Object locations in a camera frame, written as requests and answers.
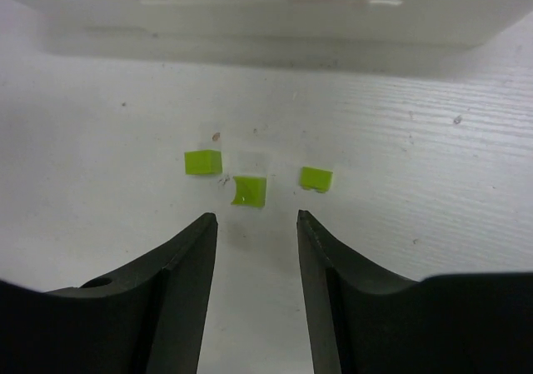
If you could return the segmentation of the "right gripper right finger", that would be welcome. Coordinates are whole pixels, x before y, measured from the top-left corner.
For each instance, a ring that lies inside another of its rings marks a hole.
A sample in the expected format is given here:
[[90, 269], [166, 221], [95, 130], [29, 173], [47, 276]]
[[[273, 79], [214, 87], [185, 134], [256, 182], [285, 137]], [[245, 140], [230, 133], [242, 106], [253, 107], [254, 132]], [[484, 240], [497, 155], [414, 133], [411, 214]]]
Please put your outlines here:
[[296, 226], [315, 372], [531, 372], [529, 272], [416, 282], [349, 248], [307, 211]]

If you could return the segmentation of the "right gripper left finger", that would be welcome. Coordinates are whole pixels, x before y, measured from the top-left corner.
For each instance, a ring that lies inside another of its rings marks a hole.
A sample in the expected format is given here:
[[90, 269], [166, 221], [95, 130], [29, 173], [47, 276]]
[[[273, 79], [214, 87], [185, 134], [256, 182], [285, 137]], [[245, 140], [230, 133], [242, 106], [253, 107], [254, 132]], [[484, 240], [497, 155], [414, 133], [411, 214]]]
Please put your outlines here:
[[217, 249], [201, 215], [169, 241], [80, 287], [1, 285], [4, 373], [194, 373]]

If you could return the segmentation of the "white three-compartment tray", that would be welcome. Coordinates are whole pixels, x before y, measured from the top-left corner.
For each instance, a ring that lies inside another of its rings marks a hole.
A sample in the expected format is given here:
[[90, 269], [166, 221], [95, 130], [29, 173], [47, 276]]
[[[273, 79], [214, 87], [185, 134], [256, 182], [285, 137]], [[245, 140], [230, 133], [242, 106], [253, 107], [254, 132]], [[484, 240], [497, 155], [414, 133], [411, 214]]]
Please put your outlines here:
[[206, 37], [476, 46], [532, 0], [13, 0], [64, 24]]

